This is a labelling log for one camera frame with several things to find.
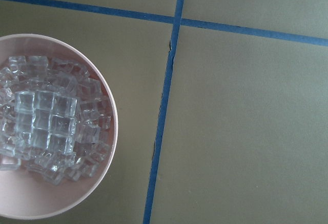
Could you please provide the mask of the clear ice cubes pile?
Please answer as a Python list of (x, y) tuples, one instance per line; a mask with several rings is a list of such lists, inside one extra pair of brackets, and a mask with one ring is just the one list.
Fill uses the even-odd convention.
[(1, 69), (1, 170), (54, 185), (95, 175), (110, 153), (111, 102), (74, 60), (9, 56)]

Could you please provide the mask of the pink bowl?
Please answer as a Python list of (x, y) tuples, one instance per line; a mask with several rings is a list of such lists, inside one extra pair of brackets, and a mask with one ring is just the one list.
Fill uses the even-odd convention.
[(111, 102), (113, 118), (107, 140), (111, 153), (95, 175), (77, 182), (64, 180), (54, 186), (25, 169), (1, 171), (1, 216), (13, 219), (43, 219), (61, 214), (85, 200), (100, 184), (112, 163), (118, 138), (116, 103), (108, 83), (95, 65), (80, 51), (58, 39), (38, 34), (12, 34), (1, 37), (1, 62), (14, 54), (44, 54), (63, 57), (87, 65), (91, 75), (102, 83), (102, 92)]

